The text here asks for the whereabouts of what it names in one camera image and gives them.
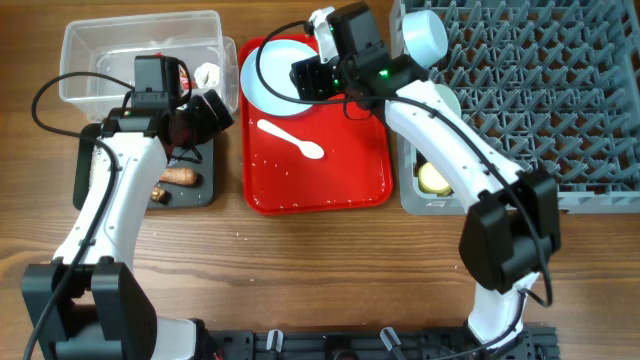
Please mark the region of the red snack wrapper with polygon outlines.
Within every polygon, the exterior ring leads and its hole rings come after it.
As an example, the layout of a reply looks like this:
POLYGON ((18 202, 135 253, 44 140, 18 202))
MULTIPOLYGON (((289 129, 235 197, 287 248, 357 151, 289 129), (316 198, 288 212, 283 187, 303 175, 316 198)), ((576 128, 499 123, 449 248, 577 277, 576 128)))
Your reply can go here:
POLYGON ((191 80, 191 75, 183 62, 179 63, 179 74, 180 74, 180 83, 182 88, 182 95, 186 96, 190 94, 193 89, 193 83, 191 80))

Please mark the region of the large light blue plate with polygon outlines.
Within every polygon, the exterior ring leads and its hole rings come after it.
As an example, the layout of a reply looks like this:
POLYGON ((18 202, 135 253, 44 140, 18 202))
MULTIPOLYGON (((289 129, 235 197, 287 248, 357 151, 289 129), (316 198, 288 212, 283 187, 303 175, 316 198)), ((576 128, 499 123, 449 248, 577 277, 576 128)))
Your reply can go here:
MULTIPOLYGON (((314 57, 317 52, 295 40, 269 41, 261 53, 260 70, 265 82, 276 92, 298 99, 297 89, 290 79, 291 65, 314 57)), ((256 72, 257 49, 251 51, 241 70, 241 88, 245 98, 258 110, 273 116, 293 116, 310 109, 310 105, 284 101, 269 92, 256 72)))

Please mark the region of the orange carrot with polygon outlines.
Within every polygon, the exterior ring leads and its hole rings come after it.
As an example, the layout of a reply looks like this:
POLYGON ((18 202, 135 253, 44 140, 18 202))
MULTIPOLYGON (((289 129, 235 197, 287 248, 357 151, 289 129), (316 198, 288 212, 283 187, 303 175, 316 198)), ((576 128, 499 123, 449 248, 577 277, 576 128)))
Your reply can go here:
POLYGON ((198 181, 199 174, 192 168, 167 168, 160 176, 161 182, 181 186, 193 186, 198 181))

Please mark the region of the dark food scrap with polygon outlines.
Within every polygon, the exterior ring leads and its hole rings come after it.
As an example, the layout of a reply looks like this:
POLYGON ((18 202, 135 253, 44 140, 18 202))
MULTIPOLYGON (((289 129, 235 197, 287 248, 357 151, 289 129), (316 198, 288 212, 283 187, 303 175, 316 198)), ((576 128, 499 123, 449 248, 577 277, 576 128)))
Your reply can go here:
POLYGON ((164 188, 155 186, 151 192, 150 200, 154 203, 163 203, 166 201, 167 196, 168 193, 164 188))

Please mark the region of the white rice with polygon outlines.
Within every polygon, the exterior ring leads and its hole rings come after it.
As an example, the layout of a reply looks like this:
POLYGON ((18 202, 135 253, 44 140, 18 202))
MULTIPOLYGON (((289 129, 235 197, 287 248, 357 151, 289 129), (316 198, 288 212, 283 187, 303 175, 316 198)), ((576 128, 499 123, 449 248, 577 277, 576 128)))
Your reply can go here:
POLYGON ((89 188, 100 182, 102 174, 109 165, 109 157, 105 151, 98 146, 95 146, 91 155, 90 170, 89 170, 89 188))

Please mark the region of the small light blue plate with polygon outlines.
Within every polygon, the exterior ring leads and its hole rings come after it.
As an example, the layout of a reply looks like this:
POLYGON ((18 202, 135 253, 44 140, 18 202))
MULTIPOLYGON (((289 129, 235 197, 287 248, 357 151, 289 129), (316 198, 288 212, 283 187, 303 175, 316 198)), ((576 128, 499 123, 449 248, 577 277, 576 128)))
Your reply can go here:
POLYGON ((444 24, 432 10, 405 15, 402 36, 408 54, 423 68, 433 66, 447 54, 448 36, 444 24))

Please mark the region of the light green bowl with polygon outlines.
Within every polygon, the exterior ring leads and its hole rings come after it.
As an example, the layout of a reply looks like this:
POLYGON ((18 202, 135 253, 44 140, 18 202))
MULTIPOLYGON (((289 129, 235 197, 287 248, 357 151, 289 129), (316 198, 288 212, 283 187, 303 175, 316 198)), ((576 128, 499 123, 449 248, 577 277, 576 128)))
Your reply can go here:
POLYGON ((436 84, 435 89, 439 96, 444 100, 444 103, 455 113, 458 117, 462 116, 462 109, 456 93, 444 84, 436 84))

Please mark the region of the yellow plastic cup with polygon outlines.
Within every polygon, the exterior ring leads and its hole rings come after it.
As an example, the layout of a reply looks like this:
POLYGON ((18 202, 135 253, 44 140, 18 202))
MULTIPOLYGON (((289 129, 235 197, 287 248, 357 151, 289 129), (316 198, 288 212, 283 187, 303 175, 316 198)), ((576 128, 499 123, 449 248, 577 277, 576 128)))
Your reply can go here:
POLYGON ((451 186, 430 162, 426 162, 418 168, 417 179, 419 189, 424 193, 438 196, 451 194, 451 186))

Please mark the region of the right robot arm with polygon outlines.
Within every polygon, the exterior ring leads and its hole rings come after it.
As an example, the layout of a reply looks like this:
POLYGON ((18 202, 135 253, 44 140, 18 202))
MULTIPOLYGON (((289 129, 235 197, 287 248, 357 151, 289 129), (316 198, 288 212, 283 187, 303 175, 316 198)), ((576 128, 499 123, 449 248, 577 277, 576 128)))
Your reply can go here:
POLYGON ((466 212, 459 253, 476 282, 467 328, 480 349, 503 349, 523 331, 532 285, 549 279, 549 259, 561 246, 553 178, 492 148, 439 94, 427 70, 446 55, 448 36, 434 12, 403 18, 399 56, 363 2, 317 10, 304 28, 319 53, 293 65, 300 100, 356 102, 408 140, 458 197, 466 212))

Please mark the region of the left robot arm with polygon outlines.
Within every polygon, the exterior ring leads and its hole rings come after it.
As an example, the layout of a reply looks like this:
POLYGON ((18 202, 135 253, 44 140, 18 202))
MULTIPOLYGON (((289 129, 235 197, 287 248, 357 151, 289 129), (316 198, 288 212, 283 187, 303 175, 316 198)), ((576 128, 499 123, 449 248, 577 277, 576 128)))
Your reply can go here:
POLYGON ((139 56, 123 103, 85 142, 100 160, 81 213, 47 264, 29 265, 21 291, 33 324, 24 353, 48 359, 218 359, 199 319, 159 316, 133 257, 154 186, 175 148, 194 150, 233 120, 215 91, 196 95, 186 64, 139 56))

